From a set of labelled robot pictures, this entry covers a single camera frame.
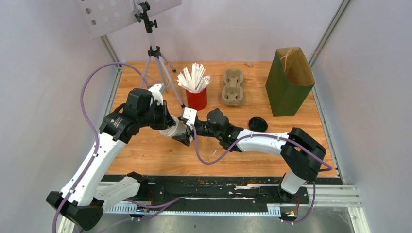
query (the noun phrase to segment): metal stand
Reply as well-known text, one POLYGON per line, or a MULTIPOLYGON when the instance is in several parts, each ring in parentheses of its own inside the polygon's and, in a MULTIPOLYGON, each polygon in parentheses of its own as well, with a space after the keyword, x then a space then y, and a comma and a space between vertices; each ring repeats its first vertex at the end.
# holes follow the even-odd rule
MULTIPOLYGON (((156 185, 158 185, 158 190, 162 189, 168 189, 171 188, 172 186, 185 186, 187 183, 194 183, 195 186, 193 187, 196 190, 196 186, 201 188, 220 188, 220 187, 231 187, 235 188, 237 192, 244 192, 248 190, 253 189, 264 189, 267 191, 267 188, 270 187, 276 187, 279 185, 279 181, 281 180, 281 177, 194 177, 194 176, 148 176, 151 186, 154 188, 154 190, 157 190, 156 185), (197 184, 198 181, 213 181, 216 182, 215 184, 197 184)), ((114 182, 118 182, 121 179, 123 179, 122 175, 105 175, 104 178, 102 179, 102 182, 99 184, 99 188, 104 188, 108 185, 114 184, 114 182)), ((179 233, 185 233, 185 232, 192 232, 190 229, 186 231, 182 231, 181 228, 176 227, 172 228, 169 227, 168 225, 164 225, 164 219, 167 220, 179 220, 181 222, 186 222, 187 223, 192 223, 193 220, 195 219, 197 222, 201 222, 202 224, 197 224, 199 229, 202 229, 202 226, 209 227, 208 229, 204 229, 205 232, 207 232, 210 229, 210 226, 207 224, 210 221, 216 221, 218 222, 219 219, 222 219, 222 223, 219 225, 221 227, 216 228, 216 231, 219 231, 222 229, 222 227, 226 227, 232 230, 232 232, 239 231, 238 227, 234 226, 227 226, 227 221, 230 222, 235 222, 237 223, 237 220, 235 218, 231 218, 230 216, 247 216, 248 218, 246 219, 251 219, 250 222, 247 222, 249 225, 250 224, 257 224, 257 227, 262 230, 262 232, 269 232, 272 229, 285 229, 287 231, 289 229, 295 228, 295 232, 298 231, 304 231, 304 232, 311 232, 310 229, 312 229, 312 232, 318 232, 318 233, 328 233, 330 232, 330 229, 334 229, 336 233, 346 233, 346 232, 355 232, 355 233, 370 233, 368 224, 366 222, 364 212, 363 212, 363 207, 360 201, 360 198, 358 196, 358 193, 356 191, 356 188, 352 185, 342 185, 342 181, 340 178, 318 178, 316 180, 316 198, 315 198, 315 208, 313 209, 313 213, 310 215, 310 217, 303 223, 300 223, 299 225, 294 225, 290 226, 289 224, 285 222, 280 222, 280 220, 277 217, 274 217, 276 215, 276 210, 280 208, 280 211, 285 211, 288 210, 288 208, 295 208, 296 204, 292 203, 283 203, 283 204, 266 204, 267 210, 263 212, 254 212, 256 211, 256 207, 251 208, 250 212, 229 212, 230 205, 225 207, 222 211, 210 211, 210 210, 200 210, 200 211, 194 211, 192 206, 187 206, 188 210, 185 211, 177 211, 177 210, 171 210, 171 209, 166 209, 164 212, 161 213, 163 215, 163 219, 159 222, 156 222, 156 224, 151 224, 150 226, 147 226, 148 229, 150 228, 153 232, 158 232, 158 229, 162 228, 164 229, 165 227, 168 228, 168 232, 174 233, 174 232, 179 232, 179 233)), ((313 197, 313 185, 303 185, 307 189, 307 196, 308 199, 311 201, 313 197)), ((193 192, 189 192, 186 190, 186 192, 182 192, 182 194, 186 195, 193 195, 193 192)), ((196 197, 193 198, 187 198, 186 200, 189 201, 191 199, 196 199, 196 200, 209 200, 209 197, 207 195, 197 195, 196 197)), ((139 201, 141 204, 150 204, 151 202, 148 201, 146 198, 145 201, 139 201)), ((305 214, 307 209, 309 208, 310 204, 301 204, 301 208, 299 209, 299 214, 305 214)), ((104 230, 108 226, 112 225, 114 222, 119 221, 119 219, 124 219, 125 214, 136 214, 136 210, 138 208, 136 205, 131 204, 129 202, 120 202, 116 204, 114 207, 110 208, 106 213, 111 213, 109 215, 103 215, 103 217, 106 217, 106 219, 111 221, 108 221, 105 223, 106 224, 100 224, 99 226, 96 227, 96 229, 93 229, 93 232, 99 232, 101 230, 104 230)), ((145 215, 152 215, 154 214, 155 211, 149 211, 149 212, 144 212, 145 215)), ((245 218, 241 218, 239 220, 239 224, 242 224, 245 221, 245 218)), ((125 226, 123 227, 123 232, 130 231, 130 229, 135 230, 136 226, 140 226, 140 224, 135 224, 136 226, 132 225, 135 223, 131 223, 131 225, 127 225, 125 223, 125 226)), ((60 231, 59 233, 71 233, 74 228, 74 223, 71 221, 66 221, 65 218, 62 220, 62 224, 60 226, 60 231)))
MULTIPOLYGON (((146 66, 144 68, 144 72, 142 74, 142 77, 147 76, 147 71, 149 69, 150 61, 151 61, 152 57, 154 57, 154 60, 156 61, 157 69, 158 69, 160 77, 162 79, 162 83, 164 83, 167 88, 170 87, 170 86, 173 86, 173 85, 169 85, 169 83, 168 83, 168 82, 172 82, 172 79, 171 79, 171 77, 169 75, 169 72, 167 71, 166 66, 164 65, 164 63, 167 62, 167 64, 169 65, 170 69, 172 69, 173 72, 176 72, 176 69, 173 67, 173 65, 170 63, 170 61, 162 53, 160 53, 160 47, 156 46, 155 37, 153 36, 153 33, 152 33, 153 32, 152 27, 157 28, 157 22, 156 22, 156 20, 153 20, 153 21, 149 20, 149 16, 147 15, 147 11, 150 10, 150 5, 147 2, 140 3, 138 10, 139 10, 140 14, 139 13, 135 14, 135 17, 138 20, 138 22, 141 22, 143 20, 145 28, 146 28, 146 32, 147 32, 147 34, 149 36, 149 40, 150 40, 150 49, 147 51, 147 53, 149 55, 149 58, 147 59, 146 66), (163 71, 166 73, 168 81, 165 80, 165 76, 163 74, 163 71)), ((140 88, 142 88, 142 87, 143 87, 143 81, 140 83, 140 88)))

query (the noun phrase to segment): red cup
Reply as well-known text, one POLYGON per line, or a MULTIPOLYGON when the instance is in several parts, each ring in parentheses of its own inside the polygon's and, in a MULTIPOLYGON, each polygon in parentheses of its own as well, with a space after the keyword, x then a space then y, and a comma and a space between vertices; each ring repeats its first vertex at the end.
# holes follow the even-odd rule
POLYGON ((186 90, 186 97, 188 98, 188 106, 189 108, 196 109, 200 111, 206 108, 207 105, 207 88, 203 89, 200 93, 191 93, 190 91, 186 90))

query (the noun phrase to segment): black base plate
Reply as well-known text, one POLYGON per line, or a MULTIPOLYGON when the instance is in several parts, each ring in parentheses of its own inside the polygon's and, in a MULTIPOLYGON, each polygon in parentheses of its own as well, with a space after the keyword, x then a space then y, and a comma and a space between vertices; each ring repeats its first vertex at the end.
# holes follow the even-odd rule
MULTIPOLYGON (((124 176, 105 175, 102 181, 117 182, 124 176)), ((267 212, 268 203, 278 204, 277 184, 281 177, 212 177, 212 176, 146 176, 149 190, 153 192, 154 205, 162 204, 180 197, 168 211, 195 212, 267 212), (248 184, 263 186, 250 187, 248 184)), ((318 178, 318 184, 342 184, 339 178, 318 178)), ((301 204, 308 204, 307 190, 301 187, 297 192, 301 204)), ((149 201, 149 197, 135 198, 149 201)))

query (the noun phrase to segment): perforated board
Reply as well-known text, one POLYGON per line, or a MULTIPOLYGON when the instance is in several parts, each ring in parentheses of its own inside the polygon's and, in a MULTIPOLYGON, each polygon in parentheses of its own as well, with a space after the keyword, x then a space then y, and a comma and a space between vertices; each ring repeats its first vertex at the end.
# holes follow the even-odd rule
MULTIPOLYGON (((77 0, 90 29, 90 38, 95 39, 114 32, 137 20, 133 13, 133 0, 77 0)), ((147 0, 149 16, 157 15, 182 4, 182 0, 147 0)))
MULTIPOLYGON (((122 201, 105 213, 107 214, 142 214, 142 215, 152 215, 157 211, 148 211, 145 212, 141 209, 138 209, 135 204, 122 201)), ((268 212, 198 212, 198 211, 163 211, 161 215, 187 215, 187 216, 261 216, 261 217, 280 217, 280 207, 269 205, 268 212)))

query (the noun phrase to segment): tripod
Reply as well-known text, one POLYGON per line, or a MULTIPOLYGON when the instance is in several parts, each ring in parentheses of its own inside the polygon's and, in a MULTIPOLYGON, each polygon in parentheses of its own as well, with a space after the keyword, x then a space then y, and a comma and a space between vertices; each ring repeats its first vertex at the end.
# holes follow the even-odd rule
MULTIPOLYGON (((173 90, 174 90, 174 92, 177 96, 177 99, 179 100, 180 105, 182 106, 182 108, 184 108, 185 105, 182 102, 182 99, 180 98, 179 93, 177 92, 176 87, 173 84, 173 81, 170 77, 170 74, 169 74, 169 72, 168 72, 168 70, 165 66, 165 62, 167 62, 168 66, 170 67, 170 69, 172 69, 173 72, 176 72, 176 69, 173 67, 173 65, 170 63, 170 61, 165 57, 165 55, 160 53, 160 47, 156 46, 155 37, 152 34, 152 32, 153 32, 152 27, 157 28, 157 22, 156 22, 156 20, 153 20, 153 21, 149 20, 149 16, 147 15, 148 10, 150 10, 149 3, 148 2, 142 2, 138 5, 139 13, 135 14, 135 17, 136 17, 138 22, 141 22, 143 20, 144 26, 146 28, 147 35, 149 36, 149 40, 150 40, 150 49, 147 51, 147 53, 149 55, 149 58, 147 59, 146 66, 144 68, 144 72, 142 74, 142 77, 147 76, 147 71, 149 69, 150 61, 151 61, 152 57, 154 57, 154 60, 156 61, 156 64, 157 64, 157 69, 159 70, 160 77, 162 78, 162 83, 164 83, 167 88, 170 87, 170 86, 173 88, 173 90), (165 76, 163 75, 163 71, 165 71, 170 85, 168 85, 166 83, 165 76)), ((143 81, 140 83, 140 88, 142 88, 142 87, 143 87, 143 81)))

